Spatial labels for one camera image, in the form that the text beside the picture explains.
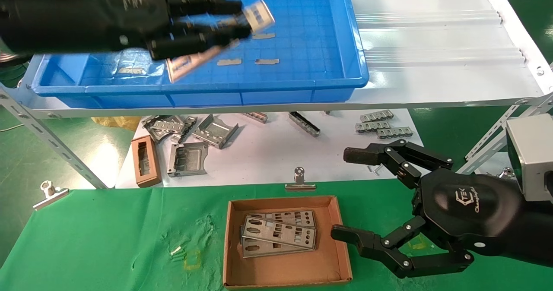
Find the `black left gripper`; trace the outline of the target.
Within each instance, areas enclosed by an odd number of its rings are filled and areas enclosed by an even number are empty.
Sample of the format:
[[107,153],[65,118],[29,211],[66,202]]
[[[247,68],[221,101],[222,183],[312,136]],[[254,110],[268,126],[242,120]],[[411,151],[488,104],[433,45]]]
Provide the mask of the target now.
[[148,49],[153,60],[172,59],[226,47],[251,36],[247,23],[203,25],[172,18],[242,12],[241,0],[83,0],[84,53]]

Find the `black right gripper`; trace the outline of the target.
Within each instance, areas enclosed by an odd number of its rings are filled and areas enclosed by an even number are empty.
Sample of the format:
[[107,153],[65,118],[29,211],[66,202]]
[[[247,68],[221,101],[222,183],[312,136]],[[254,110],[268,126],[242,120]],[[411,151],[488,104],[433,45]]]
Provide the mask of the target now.
[[[523,195],[512,180],[462,175],[454,161],[404,139],[366,148],[348,147],[346,163],[383,165],[413,195],[415,216],[385,237],[371,231],[334,225],[331,237],[353,244],[362,258],[381,262],[398,278],[446,275],[464,271],[474,261],[467,250],[485,256],[508,254],[509,232],[523,208]],[[414,165],[433,171],[422,177]],[[409,257],[400,248],[423,233],[446,253]]]

